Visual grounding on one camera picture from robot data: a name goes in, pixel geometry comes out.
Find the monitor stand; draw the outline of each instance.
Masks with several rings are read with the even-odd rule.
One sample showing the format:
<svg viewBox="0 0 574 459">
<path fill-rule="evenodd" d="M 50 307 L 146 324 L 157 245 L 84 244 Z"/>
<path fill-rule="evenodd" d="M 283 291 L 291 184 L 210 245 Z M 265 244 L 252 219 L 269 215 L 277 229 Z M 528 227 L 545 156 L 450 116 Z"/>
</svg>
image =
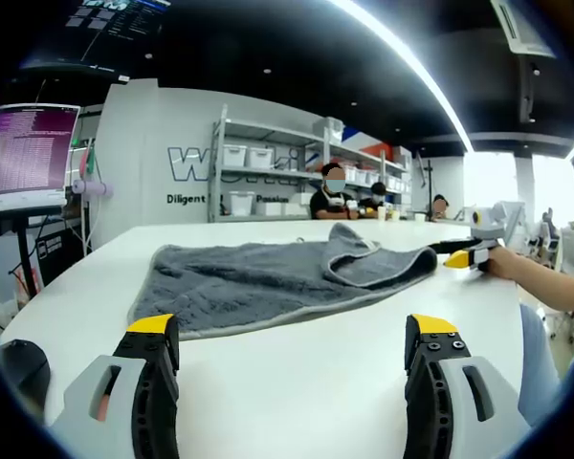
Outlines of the monitor stand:
<svg viewBox="0 0 574 459">
<path fill-rule="evenodd" d="M 0 212 L 0 236 L 7 231 L 17 234 L 17 245 L 19 246 L 19 256 L 21 257 L 21 269 L 26 283 L 28 297 L 34 298 L 37 294 L 36 284 L 32 273 L 32 264 L 28 249 L 28 219 L 42 215 L 58 215 L 61 207 L 51 206 L 46 208 L 22 208 L 17 210 L 5 210 Z"/>
</svg>

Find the blue jeans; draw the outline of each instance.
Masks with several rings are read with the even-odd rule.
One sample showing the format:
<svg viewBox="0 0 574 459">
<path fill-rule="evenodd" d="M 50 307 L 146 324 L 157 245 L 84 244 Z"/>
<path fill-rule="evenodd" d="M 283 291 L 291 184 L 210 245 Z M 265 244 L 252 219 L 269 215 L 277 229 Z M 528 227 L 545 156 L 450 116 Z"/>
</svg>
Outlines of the blue jeans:
<svg viewBox="0 0 574 459">
<path fill-rule="evenodd" d="M 534 426 L 552 407 L 560 380 L 541 319 L 533 309 L 520 305 L 523 322 L 523 375 L 519 411 Z"/>
</svg>

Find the gray towel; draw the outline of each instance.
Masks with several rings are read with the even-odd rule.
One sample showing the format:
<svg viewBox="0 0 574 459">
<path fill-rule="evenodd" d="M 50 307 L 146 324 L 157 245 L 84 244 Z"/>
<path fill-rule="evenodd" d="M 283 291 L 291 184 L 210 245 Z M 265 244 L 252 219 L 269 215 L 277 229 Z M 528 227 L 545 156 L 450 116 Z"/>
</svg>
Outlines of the gray towel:
<svg viewBox="0 0 574 459">
<path fill-rule="evenodd" d="M 436 264 L 430 248 L 388 251 L 340 223 L 327 242 L 165 246 L 128 319 L 172 313 L 181 339 L 249 332 L 371 304 L 419 282 Z"/>
</svg>

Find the computer mouse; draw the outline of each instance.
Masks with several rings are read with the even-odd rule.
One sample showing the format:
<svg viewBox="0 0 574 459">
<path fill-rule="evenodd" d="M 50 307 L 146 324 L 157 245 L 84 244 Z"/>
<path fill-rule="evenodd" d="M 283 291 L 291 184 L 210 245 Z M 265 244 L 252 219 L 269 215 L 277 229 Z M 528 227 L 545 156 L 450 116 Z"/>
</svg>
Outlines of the computer mouse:
<svg viewBox="0 0 574 459">
<path fill-rule="evenodd" d="M 51 378 L 45 353 L 31 341 L 14 339 L 0 346 L 0 361 L 24 403 L 34 415 L 42 417 Z"/>
</svg>

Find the table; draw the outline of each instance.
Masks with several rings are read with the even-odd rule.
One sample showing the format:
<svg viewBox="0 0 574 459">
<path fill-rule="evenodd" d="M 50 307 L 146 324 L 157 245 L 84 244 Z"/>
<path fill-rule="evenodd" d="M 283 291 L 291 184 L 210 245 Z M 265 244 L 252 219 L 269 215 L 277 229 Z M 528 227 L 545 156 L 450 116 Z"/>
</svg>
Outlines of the table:
<svg viewBox="0 0 574 459">
<path fill-rule="evenodd" d="M 335 222 L 299 221 L 137 227 L 78 262 L 38 295 L 0 338 L 29 339 L 46 353 L 51 424 L 68 384 L 98 355 L 110 355 L 154 251 L 322 240 Z M 399 251 L 467 236 L 423 222 L 346 222 Z M 183 341 L 177 432 L 186 458 L 387 459 L 407 437 L 406 317 L 442 317 L 473 355 L 487 358 L 517 390 L 522 371 L 514 283 L 439 266 L 398 295 L 359 310 L 237 336 Z"/>
</svg>

